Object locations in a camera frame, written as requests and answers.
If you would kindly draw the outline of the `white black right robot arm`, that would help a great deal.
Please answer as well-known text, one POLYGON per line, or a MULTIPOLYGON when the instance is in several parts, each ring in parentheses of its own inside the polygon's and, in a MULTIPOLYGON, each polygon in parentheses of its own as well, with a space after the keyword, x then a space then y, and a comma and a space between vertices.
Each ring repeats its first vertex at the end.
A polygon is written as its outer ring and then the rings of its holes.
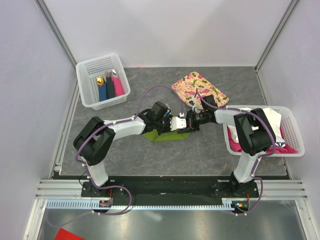
POLYGON ((216 197, 245 198, 258 197, 258 187, 255 182, 255 171, 262 157, 275 144, 276 136, 261 108, 250 111, 237 108, 218 107, 214 97, 201 97, 203 110, 197 113, 189 110, 183 120, 183 127, 178 133, 192 133, 200 130, 200 125, 207 123, 231 125, 235 127, 241 155, 237 167, 231 173, 228 181, 215 180, 212 183, 216 197))

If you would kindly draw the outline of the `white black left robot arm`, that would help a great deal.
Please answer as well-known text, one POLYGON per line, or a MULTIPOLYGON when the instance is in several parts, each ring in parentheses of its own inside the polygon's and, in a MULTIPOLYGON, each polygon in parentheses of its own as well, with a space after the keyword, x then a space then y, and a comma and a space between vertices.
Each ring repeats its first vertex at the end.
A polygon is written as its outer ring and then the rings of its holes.
POLYGON ((95 116, 89 120, 73 141, 75 160, 83 165, 92 191, 99 197, 110 191, 109 176, 104 167, 104 159, 113 141, 156 131, 159 135, 170 133, 172 128, 171 109, 157 101, 131 117, 119 120, 102 120, 95 116))

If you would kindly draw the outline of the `green paper napkin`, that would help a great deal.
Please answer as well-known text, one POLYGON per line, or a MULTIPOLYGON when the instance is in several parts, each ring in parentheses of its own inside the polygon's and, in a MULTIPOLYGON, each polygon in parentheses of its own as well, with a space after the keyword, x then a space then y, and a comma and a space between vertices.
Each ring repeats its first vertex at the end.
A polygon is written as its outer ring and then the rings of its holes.
POLYGON ((150 142, 179 141, 189 137, 190 133, 178 133, 177 130, 159 134, 156 130, 144 133, 143 136, 150 142))

